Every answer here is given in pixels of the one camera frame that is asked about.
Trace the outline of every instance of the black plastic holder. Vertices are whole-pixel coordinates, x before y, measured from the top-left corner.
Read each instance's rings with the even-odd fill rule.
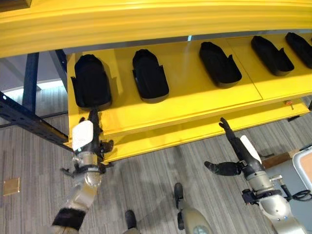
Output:
[[[273,75],[285,76],[294,69],[284,48],[278,50],[269,40],[261,36],[254,36],[252,48]]]
[[[230,88],[242,79],[233,56],[227,57],[219,46],[211,42],[203,42],[199,56],[216,86]]]
[[[296,33],[288,33],[286,36],[288,45],[294,50],[301,61],[312,69],[312,46]]]
[[[84,55],[75,64],[76,77],[71,77],[77,106],[106,109],[112,104],[109,81],[102,62],[94,55]]]
[[[157,103],[169,95],[169,86],[163,66],[146,49],[136,51],[132,60],[133,75],[139,95],[144,102]]]

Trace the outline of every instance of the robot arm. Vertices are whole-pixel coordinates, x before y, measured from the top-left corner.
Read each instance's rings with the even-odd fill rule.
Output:
[[[75,171],[61,169],[74,178],[74,186],[58,212],[51,227],[53,234],[77,234],[83,219],[93,204],[101,174],[105,173],[103,153],[113,148],[113,141],[100,142],[97,110],[92,110],[88,120],[81,119],[73,128],[73,163]]]
[[[245,144],[235,136],[229,124],[221,118],[219,125],[225,130],[225,134],[232,145],[238,162],[223,162],[213,164],[206,161],[205,166],[213,173],[222,176],[235,176],[243,172],[248,181],[250,189],[243,191],[245,203],[257,204],[262,213],[271,221],[273,229],[278,234],[306,234],[305,228],[298,222],[291,212],[288,203],[290,194],[285,184],[282,188],[288,197],[284,198],[280,190],[276,190],[273,185],[274,180],[282,183],[281,177],[269,178],[261,164],[261,160],[252,155],[245,147]]]

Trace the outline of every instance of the floor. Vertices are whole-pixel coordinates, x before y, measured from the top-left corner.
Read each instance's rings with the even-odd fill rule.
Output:
[[[47,121],[68,131],[67,115]],[[311,122],[309,113],[237,135],[245,134],[263,156],[280,154],[312,143]],[[204,214],[215,234],[272,234],[259,208],[244,204],[241,191],[248,186],[243,176],[213,175],[203,165],[207,159],[236,161],[224,135],[116,162],[103,175],[80,233],[122,233],[127,209],[136,213],[143,234],[184,233],[177,229],[173,200],[173,186],[181,182],[186,200]],[[0,129],[0,181],[21,177],[19,194],[0,196],[0,233],[44,233],[72,185],[61,167],[72,167],[70,152],[18,127]]]

